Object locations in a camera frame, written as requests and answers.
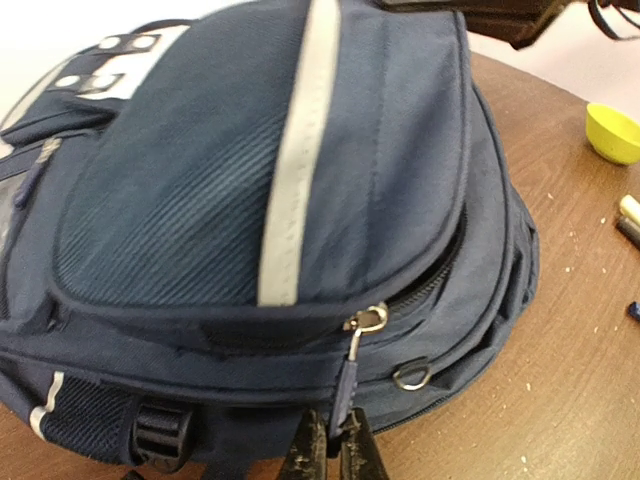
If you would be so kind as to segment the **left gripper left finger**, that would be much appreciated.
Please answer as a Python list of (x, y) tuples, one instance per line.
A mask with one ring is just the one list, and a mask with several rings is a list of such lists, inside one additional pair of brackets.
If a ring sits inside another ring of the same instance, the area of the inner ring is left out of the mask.
[(302, 415), (277, 479), (327, 479), (326, 427), (316, 410), (309, 409)]

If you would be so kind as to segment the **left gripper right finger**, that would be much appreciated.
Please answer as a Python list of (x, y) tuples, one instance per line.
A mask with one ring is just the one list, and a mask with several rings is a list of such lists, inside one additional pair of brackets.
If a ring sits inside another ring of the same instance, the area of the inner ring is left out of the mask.
[(363, 409), (353, 409), (344, 424), (340, 451), (340, 478), (389, 480)]

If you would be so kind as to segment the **navy blue student backpack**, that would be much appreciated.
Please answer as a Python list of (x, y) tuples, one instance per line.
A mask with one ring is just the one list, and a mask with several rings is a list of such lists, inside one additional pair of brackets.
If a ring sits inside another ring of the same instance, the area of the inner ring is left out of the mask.
[(1, 125), (1, 402), (100, 462), (242, 479), (469, 387), (539, 277), (465, 17), (253, 1), (111, 35)]

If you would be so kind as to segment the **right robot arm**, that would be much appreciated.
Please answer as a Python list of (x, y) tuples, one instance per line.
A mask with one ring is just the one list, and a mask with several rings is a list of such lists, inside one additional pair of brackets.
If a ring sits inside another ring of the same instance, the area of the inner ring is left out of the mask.
[[(453, 11), (463, 14), (470, 32), (507, 42), (515, 50), (533, 45), (566, 7), (581, 1), (564, 0), (394, 0), (376, 1), (379, 8), (396, 13)], [(613, 41), (639, 40), (639, 21), (627, 12), (639, 14), (639, 1), (584, 1), (592, 22)], [(637, 30), (621, 35), (605, 19), (611, 10)]]

